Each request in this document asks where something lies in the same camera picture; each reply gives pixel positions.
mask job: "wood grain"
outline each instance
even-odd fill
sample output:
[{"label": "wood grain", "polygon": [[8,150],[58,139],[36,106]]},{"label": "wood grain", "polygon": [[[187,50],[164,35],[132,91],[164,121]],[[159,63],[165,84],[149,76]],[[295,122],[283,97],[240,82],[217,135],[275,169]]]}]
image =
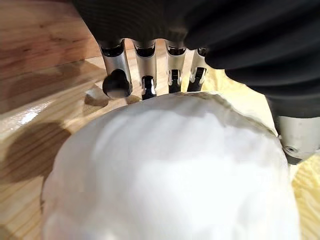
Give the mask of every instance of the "wood grain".
[{"label": "wood grain", "polygon": [[2,0],[0,23],[0,81],[100,55],[70,1]]},{"label": "wood grain", "polygon": [[[168,93],[163,41],[158,42],[156,54],[156,90],[162,95]],[[186,53],[183,91],[189,81],[192,54]],[[101,57],[25,73],[7,81],[11,86],[1,99],[8,111],[2,114],[0,125],[0,239],[40,239],[41,191],[61,145],[93,119],[141,100],[134,50],[128,50],[127,56],[133,84],[133,93],[127,99],[112,100],[103,94],[101,81],[106,71]],[[30,81],[18,89],[25,79]],[[43,84],[41,79],[48,80]],[[219,91],[239,111],[273,127],[264,96],[230,80],[222,70],[209,70],[203,90]],[[18,103],[9,110],[10,102]]]}]

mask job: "white cloth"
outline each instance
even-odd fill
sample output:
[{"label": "white cloth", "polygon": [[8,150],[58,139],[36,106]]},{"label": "white cloth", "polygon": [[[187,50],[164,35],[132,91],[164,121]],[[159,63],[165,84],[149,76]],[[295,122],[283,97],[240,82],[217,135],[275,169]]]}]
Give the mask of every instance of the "white cloth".
[{"label": "white cloth", "polygon": [[42,197],[45,240],[300,239],[278,139],[219,95],[92,121],[62,146]]}]

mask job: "wooden surface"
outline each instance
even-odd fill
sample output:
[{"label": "wooden surface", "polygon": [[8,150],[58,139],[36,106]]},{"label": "wooden surface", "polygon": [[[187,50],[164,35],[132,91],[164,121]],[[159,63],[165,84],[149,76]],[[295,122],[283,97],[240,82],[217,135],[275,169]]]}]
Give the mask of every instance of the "wooden surface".
[{"label": "wooden surface", "polygon": [[0,23],[0,81],[100,55],[69,0],[1,0]]},{"label": "wooden surface", "polygon": [[[128,50],[127,56],[133,83],[133,94],[127,100],[108,100],[103,94],[100,87],[106,72],[101,57],[26,73],[6,82],[0,126],[1,240],[40,238],[41,191],[61,145],[89,121],[141,99],[134,50]],[[187,88],[191,60],[192,52],[188,51],[182,74],[183,91]],[[161,41],[157,46],[157,68],[157,93],[166,94],[165,48]],[[264,96],[228,79],[222,70],[209,71],[203,90],[221,92],[240,112],[273,128]]]}]

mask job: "white object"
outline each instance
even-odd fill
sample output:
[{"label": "white object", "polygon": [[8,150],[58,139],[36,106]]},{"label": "white object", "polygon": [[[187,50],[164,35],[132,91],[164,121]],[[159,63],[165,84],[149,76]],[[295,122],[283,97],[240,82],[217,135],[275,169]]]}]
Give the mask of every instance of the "white object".
[{"label": "white object", "polygon": [[300,239],[279,140],[198,96],[125,106],[71,136],[44,186],[43,239]]}]

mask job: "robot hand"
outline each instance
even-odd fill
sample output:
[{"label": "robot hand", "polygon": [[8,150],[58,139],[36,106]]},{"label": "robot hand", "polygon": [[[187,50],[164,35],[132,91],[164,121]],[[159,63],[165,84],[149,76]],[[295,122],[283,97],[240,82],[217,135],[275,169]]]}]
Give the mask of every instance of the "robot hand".
[{"label": "robot hand", "polygon": [[188,91],[201,89],[206,63],[225,69],[231,79],[265,95],[290,164],[320,148],[320,0],[73,3],[101,48],[106,94],[122,90],[127,96],[132,91],[123,41],[130,38],[135,41],[142,97],[154,97],[154,40],[162,38],[170,93],[181,89],[186,47],[195,49]]}]

